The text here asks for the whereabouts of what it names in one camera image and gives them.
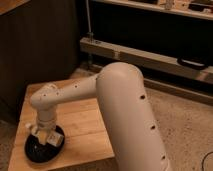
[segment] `metal rod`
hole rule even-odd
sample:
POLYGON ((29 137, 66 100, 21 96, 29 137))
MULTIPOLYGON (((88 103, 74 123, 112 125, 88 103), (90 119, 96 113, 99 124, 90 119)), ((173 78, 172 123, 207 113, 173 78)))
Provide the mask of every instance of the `metal rod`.
POLYGON ((92 33, 92 26, 91 26, 89 0, 86 0, 86 10, 87 10, 87 23, 88 23, 88 36, 89 36, 90 40, 92 41, 93 33, 92 33))

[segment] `terrazzo floor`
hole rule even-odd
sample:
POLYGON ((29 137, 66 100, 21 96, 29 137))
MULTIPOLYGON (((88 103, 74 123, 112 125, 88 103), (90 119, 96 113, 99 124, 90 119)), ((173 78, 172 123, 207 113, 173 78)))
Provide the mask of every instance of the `terrazzo floor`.
MULTIPOLYGON (((77 69, 72 78, 91 74, 77 69)), ((146 90, 173 170, 201 171, 202 158, 213 151, 213 106, 146 90)), ((15 132, 16 126, 0 121, 0 171, 7 170, 15 132)), ((212 170, 213 154, 205 161, 205 171, 212 170)), ((118 168, 113 158, 57 171, 118 171, 118 168)))

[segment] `floor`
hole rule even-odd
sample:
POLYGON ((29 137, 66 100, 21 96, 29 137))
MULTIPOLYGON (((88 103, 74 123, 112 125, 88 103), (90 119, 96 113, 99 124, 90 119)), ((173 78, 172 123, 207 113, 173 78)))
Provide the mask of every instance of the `floor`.
MULTIPOLYGON (((92 75, 77 69, 71 78, 92 75)), ((200 171, 205 154, 213 151, 213 106, 147 88, 174 171, 200 171)), ((0 171, 6 171, 16 126, 0 121, 0 171)), ((213 169, 213 155, 205 161, 205 171, 213 169)), ((57 171, 118 171, 115 159, 88 163, 57 171)))

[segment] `wooden stool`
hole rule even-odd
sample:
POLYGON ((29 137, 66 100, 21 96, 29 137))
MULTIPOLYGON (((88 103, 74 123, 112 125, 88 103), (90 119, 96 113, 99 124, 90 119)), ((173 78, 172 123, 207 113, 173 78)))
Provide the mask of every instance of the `wooden stool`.
MULTIPOLYGON (((59 88, 78 79, 54 82, 59 88)), ((29 161, 24 152, 28 130, 26 123, 35 123, 36 111, 30 106, 31 95, 44 84, 28 86, 8 171, 52 170, 84 164, 114 156, 96 99, 58 105, 57 124, 65 132, 65 145, 53 160, 37 164, 29 161)))

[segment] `screw hole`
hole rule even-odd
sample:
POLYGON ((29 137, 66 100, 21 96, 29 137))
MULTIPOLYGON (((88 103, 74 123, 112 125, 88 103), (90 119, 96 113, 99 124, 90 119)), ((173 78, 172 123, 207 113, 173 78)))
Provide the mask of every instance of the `screw hole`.
POLYGON ((166 156, 161 157, 161 160, 165 160, 165 159, 166 159, 166 156))
POLYGON ((154 130, 154 129, 155 129, 155 125, 153 125, 150 129, 151 129, 151 130, 154 130))
POLYGON ((146 98, 146 96, 145 95, 142 95, 141 97, 140 97, 140 99, 145 99, 146 98))

